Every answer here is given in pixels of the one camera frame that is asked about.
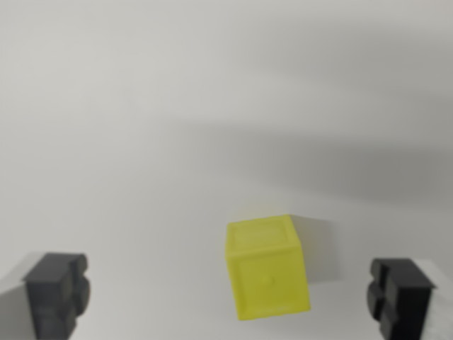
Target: cube face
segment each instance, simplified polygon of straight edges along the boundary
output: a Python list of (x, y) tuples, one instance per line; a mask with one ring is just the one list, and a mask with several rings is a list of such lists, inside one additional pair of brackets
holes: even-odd
[(239, 319), (310, 309), (302, 247), (289, 215), (231, 223), (226, 245)]

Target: translucent yellow block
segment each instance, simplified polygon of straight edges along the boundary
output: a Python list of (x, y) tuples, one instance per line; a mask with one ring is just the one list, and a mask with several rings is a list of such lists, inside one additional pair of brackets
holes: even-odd
[(289, 215), (230, 223), (225, 256), (240, 320), (310, 310), (304, 255)]

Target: table surface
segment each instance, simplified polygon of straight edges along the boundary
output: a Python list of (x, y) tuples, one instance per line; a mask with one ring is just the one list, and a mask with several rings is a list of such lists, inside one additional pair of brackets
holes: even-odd
[[(452, 11), (0, 1), (0, 273), (85, 252), (73, 340), (380, 339), (374, 257), (453, 276)], [(313, 310), (236, 321), (226, 225), (285, 213)]]

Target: white surface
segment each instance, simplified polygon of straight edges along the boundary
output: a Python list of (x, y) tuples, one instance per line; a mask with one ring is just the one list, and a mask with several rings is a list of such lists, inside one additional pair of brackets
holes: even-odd
[[(0, 1), (0, 268), (86, 252), (73, 340), (380, 339), (370, 261), (451, 268), (452, 10)], [(238, 322), (226, 224), (280, 213), (313, 310)]]
[(30, 253), (0, 278), (0, 339), (35, 340), (27, 287), (22, 279), (42, 259), (43, 253)]
[(421, 340), (448, 340), (453, 338), (453, 281), (429, 260), (415, 261), (436, 289), (423, 325)]

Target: yellow cube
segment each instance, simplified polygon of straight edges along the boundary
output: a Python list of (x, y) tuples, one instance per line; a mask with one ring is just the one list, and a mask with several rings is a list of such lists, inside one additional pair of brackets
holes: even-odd
[(230, 223), (225, 257), (240, 320), (310, 310), (304, 255), (289, 215)]

